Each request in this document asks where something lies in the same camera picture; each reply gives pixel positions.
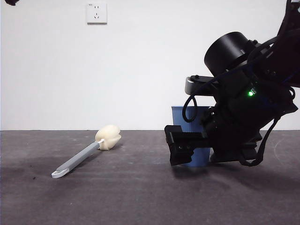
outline white wall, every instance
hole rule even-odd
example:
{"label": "white wall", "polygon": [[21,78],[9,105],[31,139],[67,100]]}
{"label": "white wall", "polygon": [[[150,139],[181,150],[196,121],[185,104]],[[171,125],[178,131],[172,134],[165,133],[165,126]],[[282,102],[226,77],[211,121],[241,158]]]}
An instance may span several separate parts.
{"label": "white wall", "polygon": [[[230,31],[264,42],[285,10],[285,0],[108,0],[108,25],[88,26],[88,2],[1,1],[3,130],[163,129],[185,78],[210,74],[212,42]],[[299,129],[299,116],[277,129]]]}

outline wall socket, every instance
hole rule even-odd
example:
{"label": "wall socket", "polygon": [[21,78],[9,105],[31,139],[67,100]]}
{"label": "wall socket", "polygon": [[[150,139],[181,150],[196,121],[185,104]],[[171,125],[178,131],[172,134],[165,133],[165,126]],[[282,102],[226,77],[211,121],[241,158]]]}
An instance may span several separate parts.
{"label": "wall socket", "polygon": [[107,24],[107,4],[105,2],[88,3],[86,22],[88,25]]}

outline blue cup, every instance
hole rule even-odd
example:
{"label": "blue cup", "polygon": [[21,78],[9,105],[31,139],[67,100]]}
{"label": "blue cup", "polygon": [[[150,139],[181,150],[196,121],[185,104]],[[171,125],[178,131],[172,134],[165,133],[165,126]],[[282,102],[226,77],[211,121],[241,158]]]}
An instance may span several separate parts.
{"label": "blue cup", "polygon": [[[197,116],[194,121],[187,123],[182,117],[182,106],[172,106],[173,124],[180,125],[183,132],[203,132],[203,127],[200,124],[200,117],[209,106],[198,106]],[[191,118],[195,113],[193,106],[187,107],[187,117]],[[192,161],[183,165],[189,167],[206,166],[210,158],[210,148],[198,148],[194,150]]]}

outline dark gray table surface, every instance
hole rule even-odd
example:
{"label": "dark gray table surface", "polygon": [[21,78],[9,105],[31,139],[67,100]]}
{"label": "dark gray table surface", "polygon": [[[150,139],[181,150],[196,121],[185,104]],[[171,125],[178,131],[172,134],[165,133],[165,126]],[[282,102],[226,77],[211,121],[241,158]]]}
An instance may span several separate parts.
{"label": "dark gray table surface", "polygon": [[2,225],[299,225],[300,131],[274,131],[257,167],[171,167],[163,131],[122,131],[113,150],[50,174],[95,131],[2,131]]}

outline white sponge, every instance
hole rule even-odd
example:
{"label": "white sponge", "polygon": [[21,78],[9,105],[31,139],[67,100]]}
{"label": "white sponge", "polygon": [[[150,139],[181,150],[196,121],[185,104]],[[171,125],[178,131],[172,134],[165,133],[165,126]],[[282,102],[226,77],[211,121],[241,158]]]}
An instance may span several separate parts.
{"label": "white sponge", "polygon": [[100,143],[100,150],[109,150],[121,139],[120,128],[116,125],[106,125],[96,133],[95,141]]}

